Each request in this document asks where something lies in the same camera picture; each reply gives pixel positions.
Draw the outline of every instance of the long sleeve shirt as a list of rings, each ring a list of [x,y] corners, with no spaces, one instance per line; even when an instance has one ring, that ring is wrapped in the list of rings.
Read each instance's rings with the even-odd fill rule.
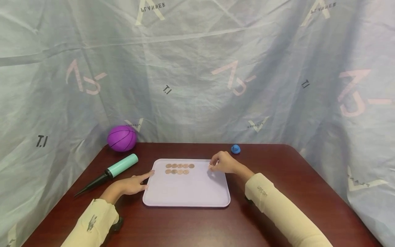
[[[318,227],[261,173],[245,185],[245,195],[271,219],[294,247],[332,247]],[[114,205],[93,200],[61,247],[99,247],[119,216]]]

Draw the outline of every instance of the blue rubber duck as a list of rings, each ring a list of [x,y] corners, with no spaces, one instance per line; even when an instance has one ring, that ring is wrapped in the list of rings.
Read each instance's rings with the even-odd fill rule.
[[[235,145],[232,146],[230,151],[232,151],[232,153],[234,153],[236,155],[236,154],[240,153],[241,150],[240,150],[239,145],[235,144]]]

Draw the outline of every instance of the printed logo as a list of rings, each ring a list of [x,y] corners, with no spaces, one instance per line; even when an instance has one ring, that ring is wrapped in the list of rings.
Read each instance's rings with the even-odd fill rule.
[[[78,69],[78,65],[77,65],[77,60],[74,59],[74,61],[72,61],[72,63],[70,64],[69,68],[67,69],[66,72],[66,84],[68,84],[68,80],[69,80],[69,76],[71,74],[71,72],[74,70],[75,73],[75,77],[77,79],[77,83],[78,83],[78,88],[81,92],[84,91],[84,88],[82,87],[82,82],[81,82],[81,76],[79,73],[79,69]],[[94,79],[96,81],[100,80],[101,78],[104,78],[107,74],[106,73],[100,73],[97,76],[94,77]],[[91,78],[87,78],[87,77],[83,77],[84,81],[93,84],[96,87],[95,91],[91,91],[86,89],[87,94],[91,94],[91,95],[95,95],[98,94],[100,92],[100,85],[99,83],[97,83],[96,81],[92,80]]]
[[[308,21],[310,20],[311,15],[315,13],[322,13],[325,17],[325,19],[328,19],[331,17],[329,14],[329,9],[333,8],[336,6],[336,2],[331,3],[331,4],[326,4],[324,0],[316,0],[311,7],[309,13],[307,14],[305,20],[303,21],[302,25],[300,26],[306,26]]]
[[[169,86],[166,85],[166,88],[163,89],[163,91],[164,91],[166,94],[169,94],[169,92],[171,92],[171,88],[170,88]]]
[[[352,177],[351,174],[351,168],[347,166],[347,177],[348,177],[348,189],[349,191],[355,191],[355,190],[360,190],[360,189],[365,189],[365,188],[370,188],[378,185],[384,185],[387,184],[388,182],[382,179],[374,180],[368,183],[363,183],[360,182]]]
[[[260,124],[254,124],[254,122],[249,120],[248,123],[250,124],[250,126],[248,126],[247,128],[253,127],[255,129],[255,131],[258,133],[268,118],[269,117],[265,117],[265,119]]]
[[[218,73],[221,73],[221,72],[231,68],[229,81],[228,81],[228,88],[232,89],[232,84],[233,84],[233,80],[235,78],[235,73],[236,73],[237,63],[238,62],[239,62],[238,60],[236,60],[234,62],[231,62],[230,64],[227,64],[227,65],[225,65],[225,66],[223,66],[221,68],[213,70],[211,73],[213,75],[216,75]],[[255,78],[256,78],[256,76],[253,75],[250,78],[246,79],[246,82],[250,82],[250,81],[254,80]],[[233,89],[233,93],[235,95],[237,95],[237,96],[240,96],[240,95],[242,95],[245,92],[245,90],[247,89],[247,86],[245,85],[245,83],[240,78],[236,78],[236,82],[243,87],[243,90],[241,92],[237,92],[236,89]]]
[[[337,101],[340,103],[343,100],[344,96],[346,94],[348,94],[351,91],[351,89],[362,80],[362,78],[367,76],[370,73],[370,71],[371,70],[353,70],[353,71],[346,71],[346,72],[340,73],[339,78],[352,76],[352,77],[354,77],[354,79],[346,86],[345,89],[343,89],[343,91],[337,97]],[[365,103],[363,102],[361,95],[359,94],[358,91],[355,91],[352,94],[352,97],[354,98],[355,102],[357,103],[357,110],[356,111],[349,112],[346,109],[346,106],[344,104],[340,105],[340,110],[341,110],[342,114],[346,117],[356,117],[356,116],[362,114],[366,110]]]
[[[16,247],[16,239],[17,239],[17,225],[15,224],[9,231],[8,231],[8,243],[6,247]]]
[[[124,120],[129,126],[133,127],[137,132],[140,133],[141,125],[143,124],[144,118],[140,118],[138,124],[132,124],[129,120]]]
[[[340,93],[337,97],[337,101],[340,103],[344,97],[350,93],[351,89],[355,87],[365,76],[370,73],[371,70],[353,70],[353,71],[345,71],[339,74],[339,78],[343,77],[354,77],[353,80],[346,86],[346,88]],[[363,101],[361,95],[358,91],[352,93],[352,97],[357,105],[357,110],[355,111],[348,111],[344,104],[340,105],[340,110],[342,114],[346,117],[356,117],[361,115],[366,110],[365,102]],[[369,105],[393,105],[394,102],[392,99],[367,99],[367,103]]]
[[[36,147],[45,147],[45,145],[47,144],[48,136],[45,137],[44,143],[42,145],[40,145],[41,139],[43,137],[44,136],[42,136],[42,135],[38,135],[39,139],[38,139],[38,143],[37,143]]]
[[[140,9],[139,13],[137,14],[137,20],[135,26],[141,25],[141,20],[143,18],[143,13],[146,11],[154,11],[156,16],[163,21],[165,17],[163,17],[162,13],[159,11],[159,9],[164,8],[165,3],[160,3],[160,4],[155,4],[153,0],[140,0]]]
[[[264,195],[267,196],[267,193],[262,189],[262,187],[258,186],[257,189],[259,190],[259,192]]]
[[[308,82],[308,80],[306,80],[305,82],[302,83],[302,88],[306,88],[309,85],[310,83]]]

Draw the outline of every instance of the ball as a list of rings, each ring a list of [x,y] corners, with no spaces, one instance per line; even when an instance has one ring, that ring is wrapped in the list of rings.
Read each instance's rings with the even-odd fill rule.
[[[111,149],[117,152],[131,150],[136,144],[137,136],[134,129],[127,125],[112,128],[107,136],[107,143]]]

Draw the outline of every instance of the black pump nozzle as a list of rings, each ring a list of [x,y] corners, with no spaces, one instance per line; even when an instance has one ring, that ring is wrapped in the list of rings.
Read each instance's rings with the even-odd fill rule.
[[[101,185],[101,184],[107,182],[107,180],[110,180],[111,178],[112,178],[112,177],[111,177],[107,172],[105,172],[104,174],[102,174],[101,176],[99,176],[98,178],[96,178],[94,181],[92,181],[90,184],[88,184],[87,186],[85,186],[85,188],[83,188],[82,190],[80,190],[77,194],[75,194],[74,197],[78,196],[79,194],[81,194],[81,193],[83,193],[83,192],[85,192],[85,191],[87,191],[87,190],[90,190],[90,189],[92,189],[92,188],[94,188],[94,187],[96,187],[96,186],[99,186],[99,185]]]

